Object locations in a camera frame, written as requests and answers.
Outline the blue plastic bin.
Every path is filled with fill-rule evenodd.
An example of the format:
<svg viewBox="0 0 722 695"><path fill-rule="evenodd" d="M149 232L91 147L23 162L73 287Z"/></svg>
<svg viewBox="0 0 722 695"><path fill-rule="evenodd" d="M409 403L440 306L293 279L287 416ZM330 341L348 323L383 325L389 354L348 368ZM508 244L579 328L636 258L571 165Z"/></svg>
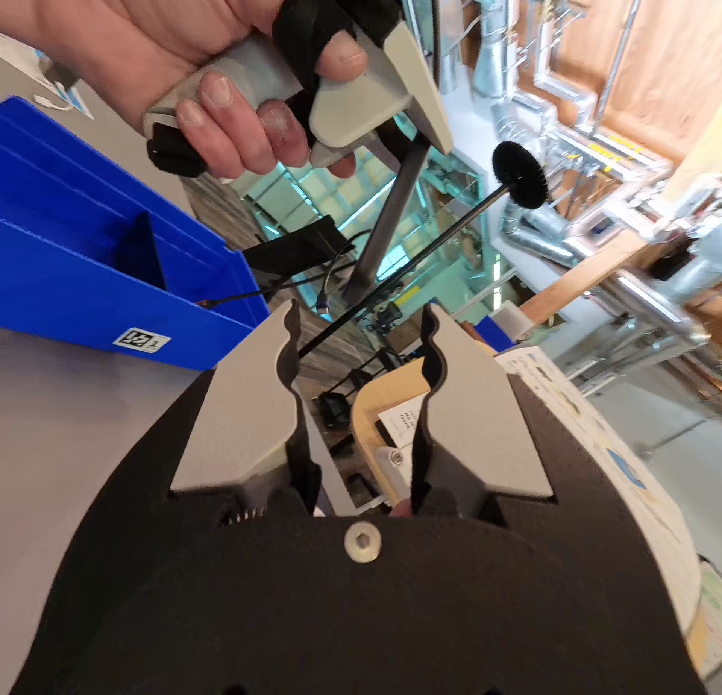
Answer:
<svg viewBox="0 0 722 695"><path fill-rule="evenodd" d="M1 324L203 371L270 315L242 253L29 102L1 104Z"/></svg>

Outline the printed instruction sheet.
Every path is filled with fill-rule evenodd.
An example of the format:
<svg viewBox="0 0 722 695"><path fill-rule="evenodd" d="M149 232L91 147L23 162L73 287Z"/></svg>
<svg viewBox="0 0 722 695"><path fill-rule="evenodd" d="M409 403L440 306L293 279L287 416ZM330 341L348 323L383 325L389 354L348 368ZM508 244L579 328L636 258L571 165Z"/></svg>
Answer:
<svg viewBox="0 0 722 695"><path fill-rule="evenodd" d="M521 347L497 355L496 360L546 404L617 489L651 546L691 643L702 618L702 567L678 504L540 347Z"/></svg>

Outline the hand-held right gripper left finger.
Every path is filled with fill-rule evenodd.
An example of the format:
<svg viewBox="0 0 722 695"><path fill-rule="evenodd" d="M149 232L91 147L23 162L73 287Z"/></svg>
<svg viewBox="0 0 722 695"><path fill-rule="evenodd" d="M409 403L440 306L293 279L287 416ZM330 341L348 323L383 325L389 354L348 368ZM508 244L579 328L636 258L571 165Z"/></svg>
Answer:
<svg viewBox="0 0 722 695"><path fill-rule="evenodd" d="M294 382L300 372L300 307L289 299L216 365L170 491L227 490L259 510L290 487L316 510L322 473Z"/></svg>

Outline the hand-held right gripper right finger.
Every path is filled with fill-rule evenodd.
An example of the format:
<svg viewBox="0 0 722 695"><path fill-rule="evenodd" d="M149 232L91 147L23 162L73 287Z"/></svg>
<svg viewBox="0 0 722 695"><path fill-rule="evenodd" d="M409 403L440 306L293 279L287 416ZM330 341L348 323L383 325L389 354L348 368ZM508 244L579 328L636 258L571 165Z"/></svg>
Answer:
<svg viewBox="0 0 722 695"><path fill-rule="evenodd" d="M492 495L553 496L512 380L439 305L422 314L422 376L429 387L412 445L411 506L449 492L458 513L480 513Z"/></svg>

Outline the black office chair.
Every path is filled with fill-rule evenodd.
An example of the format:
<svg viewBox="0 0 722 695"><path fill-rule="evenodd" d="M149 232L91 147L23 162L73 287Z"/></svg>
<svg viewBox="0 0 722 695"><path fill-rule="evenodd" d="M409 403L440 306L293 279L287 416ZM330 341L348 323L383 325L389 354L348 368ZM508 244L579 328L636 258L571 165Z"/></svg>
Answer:
<svg viewBox="0 0 722 695"><path fill-rule="evenodd" d="M279 238L242 251L248 266L272 275L293 276L331 262L348 239L329 216Z"/></svg>

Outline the person's left hand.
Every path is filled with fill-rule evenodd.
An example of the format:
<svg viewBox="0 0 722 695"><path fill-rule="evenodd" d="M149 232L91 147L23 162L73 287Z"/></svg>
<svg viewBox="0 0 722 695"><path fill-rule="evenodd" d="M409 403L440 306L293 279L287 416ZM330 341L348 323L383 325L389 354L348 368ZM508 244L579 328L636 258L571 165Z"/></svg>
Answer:
<svg viewBox="0 0 722 695"><path fill-rule="evenodd" d="M143 132L149 107L253 30L269 36L284 0L1 0L2 33L74 69ZM304 167L308 139L281 101L250 105L224 74L202 78L176 118L218 179Z"/></svg>

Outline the black floor stand pole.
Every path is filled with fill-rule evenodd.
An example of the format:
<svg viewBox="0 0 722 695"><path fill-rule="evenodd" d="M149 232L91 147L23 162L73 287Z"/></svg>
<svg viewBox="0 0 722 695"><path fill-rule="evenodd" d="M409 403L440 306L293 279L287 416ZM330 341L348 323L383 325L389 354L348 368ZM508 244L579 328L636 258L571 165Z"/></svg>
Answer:
<svg viewBox="0 0 722 695"><path fill-rule="evenodd" d="M540 208L548 196L548 186L545 173L537 159L527 149L512 141L503 141L492 155L492 168L500 186L487 196L475 208L456 220L427 247L403 267L393 272L374 289L371 289L358 303L346 311L337 321L324 329L314 339L304 345L298 352L303 359L315 349L325 343L334 333L349 323L358 313L367 310L373 301L388 289L393 289L404 275L427 259L432 253L441 248L449 239L454 238L463 228L479 218L492 204L509 194L511 199L522 208L535 210Z"/></svg>

